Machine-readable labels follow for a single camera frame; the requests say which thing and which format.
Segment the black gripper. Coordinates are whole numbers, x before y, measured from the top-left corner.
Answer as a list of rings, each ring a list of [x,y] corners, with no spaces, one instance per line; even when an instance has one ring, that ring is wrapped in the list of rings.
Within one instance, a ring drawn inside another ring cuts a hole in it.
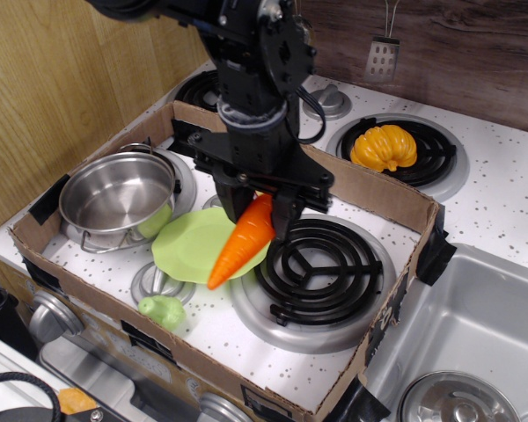
[[[283,241],[308,207],[326,212],[334,175],[303,151],[282,122],[264,130],[228,126],[225,133],[194,132],[187,143],[195,167],[212,176],[228,218],[237,223],[256,191],[272,199],[275,239]]]

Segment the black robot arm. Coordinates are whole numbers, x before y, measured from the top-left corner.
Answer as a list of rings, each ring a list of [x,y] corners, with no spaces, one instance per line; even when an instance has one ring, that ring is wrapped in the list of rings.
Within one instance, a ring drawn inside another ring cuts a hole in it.
[[[211,175],[227,216],[237,221],[257,192],[272,197],[271,222],[284,239],[305,208],[326,212],[333,174],[304,153],[300,106],[316,51],[290,1],[96,1],[124,22],[168,17],[198,32],[218,76],[217,113],[225,131],[188,137],[199,171]]]

